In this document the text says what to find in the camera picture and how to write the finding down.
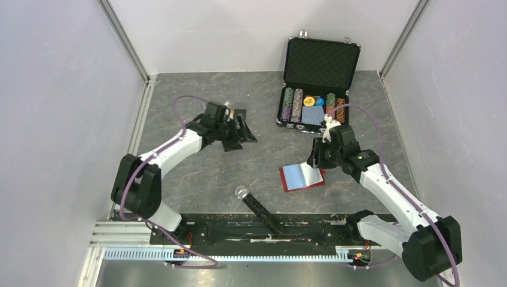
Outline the black VIP card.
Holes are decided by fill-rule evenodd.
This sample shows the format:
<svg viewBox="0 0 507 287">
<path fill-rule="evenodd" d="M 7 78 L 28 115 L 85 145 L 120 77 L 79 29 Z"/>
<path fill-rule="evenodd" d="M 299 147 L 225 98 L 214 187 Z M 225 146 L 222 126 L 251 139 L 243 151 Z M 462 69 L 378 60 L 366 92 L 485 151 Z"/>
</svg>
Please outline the black VIP card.
<svg viewBox="0 0 507 287">
<path fill-rule="evenodd" d="M 244 120 L 247 119 L 247 115 L 248 115 L 246 109 L 235 109 L 233 111 L 233 114 L 234 114 L 235 117 L 241 116 Z"/>
</svg>

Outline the red leather card holder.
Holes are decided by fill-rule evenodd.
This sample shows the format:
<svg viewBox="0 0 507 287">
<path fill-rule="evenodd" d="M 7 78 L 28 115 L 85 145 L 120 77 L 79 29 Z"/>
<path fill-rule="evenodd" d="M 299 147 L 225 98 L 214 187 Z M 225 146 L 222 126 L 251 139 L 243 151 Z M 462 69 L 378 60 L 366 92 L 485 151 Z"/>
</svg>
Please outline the red leather card holder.
<svg viewBox="0 0 507 287">
<path fill-rule="evenodd" d="M 307 163 L 292 164 L 279 168 L 284 192 L 289 193 L 325 185 L 325 172 Z"/>
</svg>

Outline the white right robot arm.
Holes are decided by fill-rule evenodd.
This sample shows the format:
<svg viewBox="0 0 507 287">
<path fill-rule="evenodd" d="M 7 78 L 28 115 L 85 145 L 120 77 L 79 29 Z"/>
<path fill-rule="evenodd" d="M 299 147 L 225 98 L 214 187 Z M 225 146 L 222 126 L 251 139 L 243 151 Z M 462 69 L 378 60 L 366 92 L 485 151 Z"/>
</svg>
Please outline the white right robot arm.
<svg viewBox="0 0 507 287">
<path fill-rule="evenodd" d="M 348 216 L 345 235 L 349 242 L 370 241 L 390 250 L 422 282 L 448 269 L 457 274 L 457 265 L 463 261 L 460 224 L 415 198 L 373 150 L 361 149 L 350 125 L 327 122 L 323 136 L 313 140 L 307 162 L 321 169 L 342 168 L 395 217 L 393 224 L 366 209 Z"/>
</svg>

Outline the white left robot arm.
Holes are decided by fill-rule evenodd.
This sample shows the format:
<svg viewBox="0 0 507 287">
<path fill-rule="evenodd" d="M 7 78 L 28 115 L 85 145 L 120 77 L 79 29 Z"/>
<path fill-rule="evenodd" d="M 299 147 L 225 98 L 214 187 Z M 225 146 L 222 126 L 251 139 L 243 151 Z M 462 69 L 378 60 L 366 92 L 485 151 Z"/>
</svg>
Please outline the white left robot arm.
<svg viewBox="0 0 507 287">
<path fill-rule="evenodd" d="M 172 243 L 182 243 L 188 228 L 182 216 L 162 201 L 162 180 L 187 157 L 214 142 L 225 152 L 241 150 L 242 143 L 257 139 L 246 123 L 245 109 L 230 109 L 208 102 L 204 112 L 185 123 L 179 133 L 142 155 L 126 154 L 121 160 L 111 191 L 111 200 L 160 228 Z"/>
</svg>

